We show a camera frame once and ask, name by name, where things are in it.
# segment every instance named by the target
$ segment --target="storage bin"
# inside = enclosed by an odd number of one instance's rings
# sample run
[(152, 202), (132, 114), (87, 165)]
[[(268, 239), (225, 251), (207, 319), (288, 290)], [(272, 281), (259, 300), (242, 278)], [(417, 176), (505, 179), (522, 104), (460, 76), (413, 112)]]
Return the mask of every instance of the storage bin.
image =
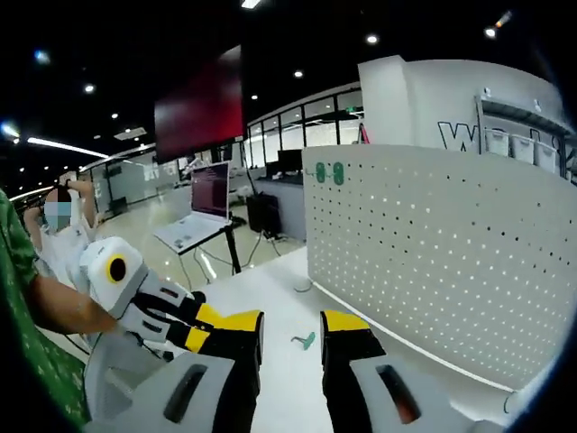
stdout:
[(541, 167), (551, 173), (556, 173), (556, 158), (557, 151), (554, 147), (542, 142), (535, 142), (535, 165), (537, 167)]
[(522, 135), (511, 135), (511, 150), (517, 161), (532, 164), (535, 159), (535, 140)]
[(508, 134), (493, 129), (485, 130), (487, 152), (508, 156)]

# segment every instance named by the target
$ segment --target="green sticker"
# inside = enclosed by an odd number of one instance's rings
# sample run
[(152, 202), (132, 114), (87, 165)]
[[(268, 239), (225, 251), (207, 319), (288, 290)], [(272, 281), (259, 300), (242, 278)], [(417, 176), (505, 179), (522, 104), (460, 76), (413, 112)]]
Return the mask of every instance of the green sticker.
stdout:
[(342, 163), (335, 162), (333, 165), (333, 177), (336, 185), (343, 185), (344, 183), (344, 167)]
[(322, 162), (316, 163), (316, 180), (318, 183), (325, 183), (325, 165)]

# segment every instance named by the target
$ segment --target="white shirt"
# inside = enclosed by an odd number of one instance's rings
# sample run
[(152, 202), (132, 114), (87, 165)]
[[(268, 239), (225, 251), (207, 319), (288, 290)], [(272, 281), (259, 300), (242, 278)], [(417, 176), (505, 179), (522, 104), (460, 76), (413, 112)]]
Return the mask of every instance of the white shirt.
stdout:
[(44, 233), (41, 230), (42, 250), (37, 253), (59, 282), (74, 288), (67, 269), (77, 266), (80, 255), (94, 242), (95, 237), (96, 230), (90, 227), (84, 214), (81, 214), (77, 223), (58, 233)]

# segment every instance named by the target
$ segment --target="white perforated panel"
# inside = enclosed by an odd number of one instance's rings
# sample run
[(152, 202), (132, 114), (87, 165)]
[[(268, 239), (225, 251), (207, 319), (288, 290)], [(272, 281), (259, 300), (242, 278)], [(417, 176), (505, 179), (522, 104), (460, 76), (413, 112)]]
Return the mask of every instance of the white perforated panel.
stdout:
[(307, 149), (303, 162), (314, 281), (429, 354), (512, 389), (560, 349), (577, 282), (569, 182), (496, 155), (407, 146)]

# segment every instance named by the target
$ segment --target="green patterned sleeve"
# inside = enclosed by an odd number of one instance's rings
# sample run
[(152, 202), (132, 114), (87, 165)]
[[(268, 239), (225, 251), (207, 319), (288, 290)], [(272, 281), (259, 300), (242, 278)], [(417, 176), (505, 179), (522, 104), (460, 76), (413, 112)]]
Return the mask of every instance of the green patterned sleeve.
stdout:
[(9, 258), (11, 259), (16, 275), (21, 278), (24, 287), (28, 287), (38, 274), (34, 267), (36, 252), (28, 233), (22, 227), (14, 206), (0, 189), (0, 226), (2, 227), (3, 241), (6, 242)]

